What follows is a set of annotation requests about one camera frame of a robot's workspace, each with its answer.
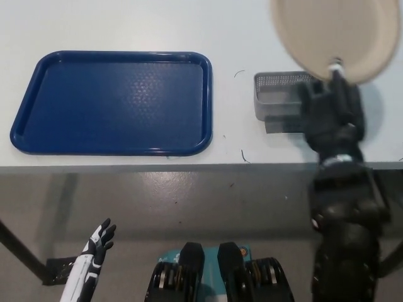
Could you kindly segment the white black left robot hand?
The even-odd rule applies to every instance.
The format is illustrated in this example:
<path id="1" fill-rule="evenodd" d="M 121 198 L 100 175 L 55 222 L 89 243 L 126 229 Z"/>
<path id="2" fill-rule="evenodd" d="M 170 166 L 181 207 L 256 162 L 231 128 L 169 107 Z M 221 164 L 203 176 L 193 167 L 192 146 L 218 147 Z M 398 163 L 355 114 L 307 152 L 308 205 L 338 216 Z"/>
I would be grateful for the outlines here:
<path id="1" fill-rule="evenodd" d="M 76 258 L 60 302 L 88 302 L 93 298 L 107 251 L 112 248 L 116 225 L 107 218 L 90 236 Z"/>

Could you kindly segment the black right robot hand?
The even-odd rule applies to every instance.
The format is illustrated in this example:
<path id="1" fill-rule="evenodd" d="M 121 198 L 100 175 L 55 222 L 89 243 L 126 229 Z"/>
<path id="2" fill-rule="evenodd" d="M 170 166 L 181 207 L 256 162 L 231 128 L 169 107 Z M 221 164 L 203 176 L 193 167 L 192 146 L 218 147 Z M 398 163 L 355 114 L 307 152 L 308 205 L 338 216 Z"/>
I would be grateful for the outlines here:
<path id="1" fill-rule="evenodd" d="M 360 90 L 347 81 L 341 59 L 334 59 L 328 71 L 329 80 L 297 86 L 305 141 L 320 163 L 338 157 L 363 162 L 360 142 L 365 136 L 365 116 Z"/>

